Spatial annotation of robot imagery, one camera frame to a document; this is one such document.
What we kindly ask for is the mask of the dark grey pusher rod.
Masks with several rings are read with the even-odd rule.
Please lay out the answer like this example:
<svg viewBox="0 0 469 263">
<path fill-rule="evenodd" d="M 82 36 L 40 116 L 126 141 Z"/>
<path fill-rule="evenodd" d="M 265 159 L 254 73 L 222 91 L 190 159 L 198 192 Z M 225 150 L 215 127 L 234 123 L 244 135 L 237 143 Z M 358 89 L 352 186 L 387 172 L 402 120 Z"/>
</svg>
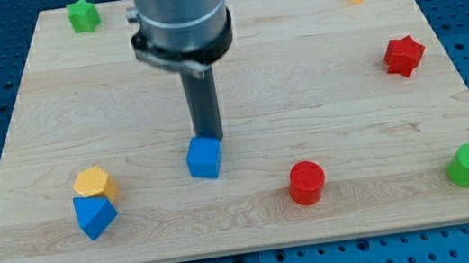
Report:
<svg viewBox="0 0 469 263">
<path fill-rule="evenodd" d="M 180 75 L 194 133 L 198 137 L 221 140 L 223 137 L 217 92 L 213 72 L 208 69 L 203 78 Z"/>
</svg>

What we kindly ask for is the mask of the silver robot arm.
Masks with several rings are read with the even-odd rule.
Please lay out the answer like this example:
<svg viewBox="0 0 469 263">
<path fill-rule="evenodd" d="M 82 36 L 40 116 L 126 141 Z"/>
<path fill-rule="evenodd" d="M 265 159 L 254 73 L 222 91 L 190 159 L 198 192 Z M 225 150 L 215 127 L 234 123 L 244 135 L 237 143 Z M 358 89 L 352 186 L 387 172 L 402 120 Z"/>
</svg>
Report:
<svg viewBox="0 0 469 263">
<path fill-rule="evenodd" d="M 194 134 L 223 137 L 212 64 L 230 49 L 231 14 L 225 0 L 133 0 L 127 21 L 136 59 L 175 72 L 184 87 Z"/>
</svg>

